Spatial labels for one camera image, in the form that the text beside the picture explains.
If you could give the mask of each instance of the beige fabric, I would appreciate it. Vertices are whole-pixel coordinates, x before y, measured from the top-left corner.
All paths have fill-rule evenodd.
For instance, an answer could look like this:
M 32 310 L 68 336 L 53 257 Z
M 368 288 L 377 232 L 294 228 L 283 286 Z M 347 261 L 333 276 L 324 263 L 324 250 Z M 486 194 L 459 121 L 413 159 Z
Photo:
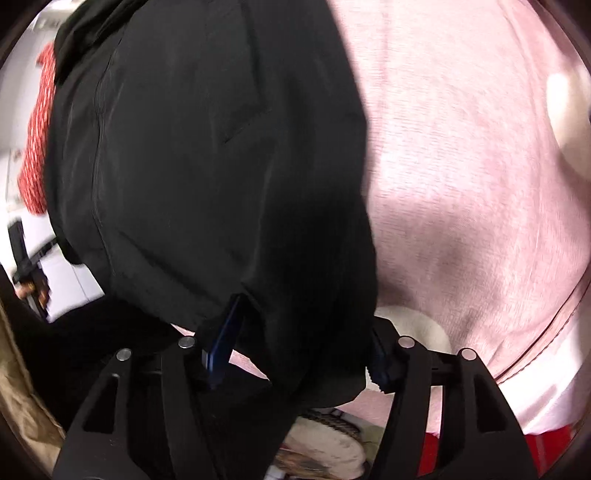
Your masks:
M 64 430 L 33 390 L 1 303 L 0 413 L 29 455 L 51 474 L 65 438 Z
M 365 458 L 363 446 L 349 434 L 298 417 L 274 463 L 298 478 L 352 480 L 363 475 Z

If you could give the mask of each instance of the seam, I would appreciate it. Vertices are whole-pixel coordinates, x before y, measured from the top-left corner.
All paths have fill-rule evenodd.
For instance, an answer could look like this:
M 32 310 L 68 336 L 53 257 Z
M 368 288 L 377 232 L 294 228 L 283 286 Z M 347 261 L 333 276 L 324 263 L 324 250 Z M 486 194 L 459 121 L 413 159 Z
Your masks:
M 93 101 L 94 107 L 95 107 L 96 123 L 97 123 L 97 127 L 98 127 L 98 139 L 96 141 L 95 157 L 94 157 L 94 160 L 92 163 L 92 179 L 90 182 L 90 195 L 91 195 L 92 201 L 91 201 L 90 211 L 92 213 L 92 219 L 94 221 L 96 231 L 99 234 L 100 243 L 103 245 L 103 249 L 105 250 L 105 256 L 106 256 L 107 262 L 109 264 L 109 271 L 111 272 L 111 274 L 109 275 L 109 277 L 110 277 L 109 280 L 111 283 L 111 287 L 113 287 L 115 284 L 115 270 L 113 269 L 113 262 L 111 260 L 111 255 L 109 253 L 109 249 L 107 248 L 105 239 L 103 237 L 103 233 L 101 231 L 102 222 L 100 221 L 100 214 L 98 211 L 98 203 L 99 203 L 98 197 L 99 197 L 99 195 L 96 191 L 96 183 L 98 180 L 98 166 L 99 166 L 99 160 L 101 157 L 101 155 L 100 155 L 101 149 L 100 148 L 101 148 L 101 144 L 102 144 L 102 140 L 103 140 L 103 120 L 104 120 L 103 107 L 101 106 L 99 108 L 99 100 L 100 100 L 99 97 L 100 97 L 100 93 L 101 93 L 102 87 L 103 87 L 105 79 L 106 79 L 107 72 L 109 71 L 109 68 L 111 66 L 111 62 L 113 60 L 113 57 L 114 57 L 115 53 L 117 52 L 117 49 L 121 45 L 121 41 L 123 40 L 123 38 L 125 36 L 125 30 L 126 30 L 126 26 L 123 27 L 123 30 L 121 32 L 121 37 L 119 38 L 117 45 L 115 46 L 115 48 L 111 52 L 111 55 L 109 56 L 109 60 L 107 61 L 107 65 L 105 66 L 105 69 L 102 72 L 102 74 L 96 84 L 95 98 Z
M 524 42 L 521 38 L 521 36 L 519 35 L 517 29 L 515 28 L 515 22 L 514 19 L 511 17 L 511 15 L 509 14 L 508 10 L 505 7 L 505 2 L 504 0 L 496 0 L 497 5 L 499 6 L 499 9 L 502 12 L 503 17 L 505 18 L 505 21 L 507 22 L 509 29 L 511 30 L 512 36 L 515 40 L 515 43 L 519 49 L 519 52 L 521 54 L 521 57 L 523 58 L 524 61 L 524 66 L 525 66 L 525 70 L 527 72 L 528 75 L 528 90 L 529 90 L 529 101 L 530 101 L 530 105 L 532 107 L 532 111 L 534 113 L 534 116 L 536 117 L 537 120 L 540 120 L 544 115 L 540 115 L 539 112 L 539 108 L 537 106 L 537 103 L 534 101 L 534 88 L 532 85 L 532 77 L 535 75 L 535 70 L 533 68 L 533 62 L 531 57 L 527 54 L 526 48 L 524 47 Z M 536 141 L 536 146 L 537 146 L 537 155 L 538 158 L 541 158 L 541 132 L 540 132 L 540 127 L 539 127 L 539 122 L 536 122 L 536 129 L 535 129 L 535 141 Z M 540 181 L 540 177 L 538 175 L 538 189 L 537 189 L 537 193 L 538 193 L 538 201 L 537 201 L 537 206 L 538 206 L 538 217 L 539 217 L 539 213 L 540 213 L 540 188 L 539 188 L 539 181 Z M 537 249 L 538 246 L 538 242 L 539 242 L 539 238 L 540 238 L 540 222 L 538 221 L 538 228 L 537 228 L 537 232 L 536 232 L 536 239 L 535 239 L 535 248 Z M 530 269 L 530 276 L 531 276 L 531 272 L 533 269 L 533 265 L 531 266 Z M 570 298 L 570 296 L 575 292 L 575 289 L 573 289 L 573 291 L 569 294 L 568 298 Z M 562 327 L 559 329 L 559 331 L 556 333 L 556 335 L 538 352 L 538 354 L 536 354 L 536 356 L 530 360 L 526 365 L 524 365 L 518 372 L 512 374 L 511 376 L 509 376 L 508 378 L 504 379 L 503 381 L 499 382 L 499 384 L 502 384 L 503 382 L 509 380 L 510 378 L 514 377 L 515 375 L 517 375 L 517 373 L 521 372 L 525 367 L 527 367 L 530 363 L 532 363 L 532 361 L 534 361 L 536 358 L 538 358 L 542 352 L 544 352 L 549 346 L 550 344 L 555 340 L 556 337 L 558 337 L 558 335 L 560 334 L 560 332 L 562 332 L 562 330 L 564 329 L 564 327 L 566 326 L 566 324 L 568 324 L 570 318 L 572 317 L 573 313 L 576 311 L 576 309 L 578 308 L 580 304 L 580 301 L 577 303 L 577 305 L 574 307 L 573 312 L 571 313 L 571 315 L 569 316 L 569 318 L 564 322 L 564 325 L 562 325 Z M 558 312 L 554 315 L 554 317 L 548 322 L 548 325 L 544 328 L 544 331 L 542 332 L 542 334 L 540 334 L 540 336 L 507 368 L 504 369 L 504 372 L 510 371 L 514 366 L 516 366 L 517 363 L 519 363 L 519 361 L 527 355 L 527 353 L 531 352 L 533 350 L 533 347 L 535 346 L 535 344 L 540 340 L 540 338 L 542 337 L 542 335 L 544 334 L 544 332 L 546 332 L 548 330 L 548 328 L 550 328 L 552 326 L 552 324 L 556 321 L 556 317 L 557 315 L 560 313 L 560 310 L 564 307 L 564 304 L 561 305 L 561 307 L 559 308 Z
M 499 385 L 505 383 L 506 381 L 510 380 L 511 378 L 513 378 L 514 376 L 516 376 L 517 374 L 521 373 L 523 370 L 525 370 L 528 366 L 530 366 L 542 353 L 544 353 L 549 347 L 550 345 L 552 345 L 552 343 L 560 336 L 560 334 L 562 333 L 562 331 L 564 330 L 564 328 L 569 324 L 569 322 L 571 321 L 571 319 L 573 318 L 574 314 L 577 312 L 579 306 L 581 305 L 581 302 L 583 301 L 583 298 L 585 297 L 585 295 L 587 294 L 587 292 L 589 291 L 589 286 L 591 286 L 591 280 L 589 281 L 589 283 L 587 284 L 587 287 L 585 288 L 585 291 L 583 292 L 583 294 L 581 295 L 581 299 L 579 300 L 579 302 L 575 305 L 575 307 L 573 308 L 572 313 L 569 315 L 569 318 L 566 319 L 566 321 L 564 322 L 564 325 L 562 327 L 560 327 L 560 330 L 558 330 L 558 332 L 556 332 L 556 335 L 554 335 L 549 341 L 548 343 L 542 348 L 542 350 L 540 350 L 538 352 L 538 354 L 536 354 L 535 357 L 533 357 L 529 362 L 527 362 L 527 364 L 525 364 L 523 367 L 521 367 L 517 372 L 511 374 L 510 376 L 508 376 L 506 379 L 498 382 Z

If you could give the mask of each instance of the pink fabric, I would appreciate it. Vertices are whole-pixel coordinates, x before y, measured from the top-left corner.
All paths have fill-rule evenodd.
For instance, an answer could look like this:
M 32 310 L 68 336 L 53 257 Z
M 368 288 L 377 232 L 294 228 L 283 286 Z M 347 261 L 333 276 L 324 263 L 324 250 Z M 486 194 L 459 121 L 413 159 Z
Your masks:
M 510 378 L 589 285 L 589 177 L 565 160 L 546 92 L 580 60 L 525 1 L 330 3 L 369 117 L 379 303 L 422 312 Z M 348 410 L 383 423 L 377 395 Z

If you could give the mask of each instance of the red fabric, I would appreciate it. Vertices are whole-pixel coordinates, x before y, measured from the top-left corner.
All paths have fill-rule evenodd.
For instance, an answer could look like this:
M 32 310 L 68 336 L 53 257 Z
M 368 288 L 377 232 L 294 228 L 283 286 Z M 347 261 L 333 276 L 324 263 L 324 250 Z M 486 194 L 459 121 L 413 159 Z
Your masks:
M 37 103 L 29 119 L 27 146 L 22 170 L 18 176 L 18 190 L 27 210 L 35 215 L 42 215 L 47 211 L 47 202 L 43 189 L 43 165 L 45 164 L 51 107 L 56 92 L 53 83 L 56 74 L 53 43 L 43 48 L 37 59 L 37 64 L 41 65 L 43 69 L 41 71 Z
M 526 435 L 525 441 L 530 448 L 538 473 L 542 476 L 548 471 L 558 457 L 566 450 L 571 440 L 570 426 L 560 430 L 546 432 L 542 435 Z M 418 469 L 419 475 L 427 475 L 435 470 L 439 440 L 435 435 L 427 433 L 423 445 L 423 456 Z

